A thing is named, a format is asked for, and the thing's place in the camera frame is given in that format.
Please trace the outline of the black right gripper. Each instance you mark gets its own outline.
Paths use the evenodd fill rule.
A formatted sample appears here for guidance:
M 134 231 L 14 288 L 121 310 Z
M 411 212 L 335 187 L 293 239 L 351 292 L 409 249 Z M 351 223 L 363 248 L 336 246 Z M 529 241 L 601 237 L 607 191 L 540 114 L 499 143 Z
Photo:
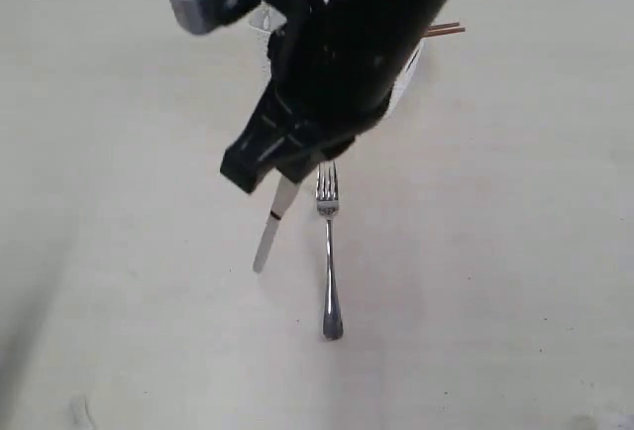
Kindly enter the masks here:
M 315 0 L 272 36 L 271 79 L 220 171 L 247 193 L 273 169 L 300 183 L 385 115 L 448 0 Z

